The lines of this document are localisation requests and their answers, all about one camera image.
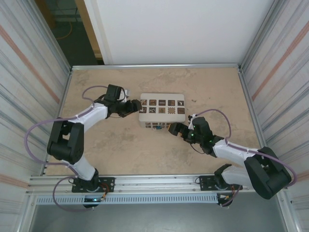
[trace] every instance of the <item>ventilated metal grate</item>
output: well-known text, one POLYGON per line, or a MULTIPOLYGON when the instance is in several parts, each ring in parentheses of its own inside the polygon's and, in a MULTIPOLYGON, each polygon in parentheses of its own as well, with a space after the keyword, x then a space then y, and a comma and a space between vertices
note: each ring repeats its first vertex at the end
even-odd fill
MULTIPOLYGON (((218 203, 216 193, 107 195, 102 202, 84 202, 85 196, 58 196, 59 204, 150 204, 150 203, 218 203)), ((54 204, 52 196, 41 196, 37 204, 54 204)))

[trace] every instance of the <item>corrugated metal wall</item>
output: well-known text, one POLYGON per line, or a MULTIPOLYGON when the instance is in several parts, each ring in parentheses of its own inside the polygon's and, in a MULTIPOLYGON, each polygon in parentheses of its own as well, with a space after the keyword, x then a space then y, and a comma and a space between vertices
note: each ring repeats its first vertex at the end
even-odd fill
POLYGON ((246 85, 266 143, 298 173, 290 188, 309 231, 309 1, 284 1, 253 56, 246 85))
MULTIPOLYGON (((34 123, 56 116, 70 72, 40 18, 31 1, 0 1, 1 232, 14 230, 29 177, 41 170, 26 153, 23 136, 34 123)), ((30 136, 40 159, 50 129, 42 126, 30 136)))

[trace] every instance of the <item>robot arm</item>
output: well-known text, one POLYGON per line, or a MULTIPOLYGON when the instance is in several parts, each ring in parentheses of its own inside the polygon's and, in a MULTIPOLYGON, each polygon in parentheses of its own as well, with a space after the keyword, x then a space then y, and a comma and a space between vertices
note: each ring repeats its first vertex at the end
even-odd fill
POLYGON ((217 186, 237 184, 252 187, 263 198, 270 199, 292 180, 285 167, 266 157, 255 153, 260 152, 278 159, 269 147, 251 149, 233 143, 225 142, 223 137, 213 135, 208 122, 203 117, 189 117, 190 126, 182 123, 172 123, 169 132, 173 135, 180 133, 184 141, 199 144, 204 153, 213 157, 230 160, 242 168, 226 164, 215 171, 217 186))
POLYGON ((89 164, 84 153, 84 133, 97 122, 117 113, 126 117, 141 109, 138 100, 128 100, 128 90, 109 85, 106 94, 100 96, 74 120, 54 122, 47 153, 72 167, 78 174, 84 189, 95 191, 98 188, 98 171, 89 164))

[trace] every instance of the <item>tan work surface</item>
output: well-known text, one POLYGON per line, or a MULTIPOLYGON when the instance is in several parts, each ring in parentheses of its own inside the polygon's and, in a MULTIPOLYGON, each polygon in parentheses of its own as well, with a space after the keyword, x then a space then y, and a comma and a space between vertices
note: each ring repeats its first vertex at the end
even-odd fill
MULTIPOLYGON (((90 103, 81 98, 84 89, 114 84, 130 89, 129 99, 141 93, 181 93, 186 118, 210 108, 223 111, 232 125, 231 142, 259 147, 237 70, 220 69, 124 69, 74 71, 62 117, 73 116, 90 103)), ((86 93, 96 99, 106 89, 86 93)), ((203 114, 212 132, 225 137, 228 126, 217 112, 203 114)), ((201 151, 199 145, 193 145, 201 151)), ((195 152, 181 137, 167 130, 139 126, 139 114, 100 121, 84 135, 84 155, 99 174, 197 174, 212 173, 229 161, 195 152)), ((47 175, 71 174, 63 166, 50 166, 47 175)))

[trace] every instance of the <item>white box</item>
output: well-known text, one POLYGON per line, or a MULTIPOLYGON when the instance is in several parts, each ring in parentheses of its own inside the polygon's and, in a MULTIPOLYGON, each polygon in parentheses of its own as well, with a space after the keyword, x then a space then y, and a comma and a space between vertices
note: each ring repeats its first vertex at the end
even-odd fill
POLYGON ((168 128, 170 123, 185 122, 184 95, 174 93, 142 93, 139 113, 143 128, 168 128))

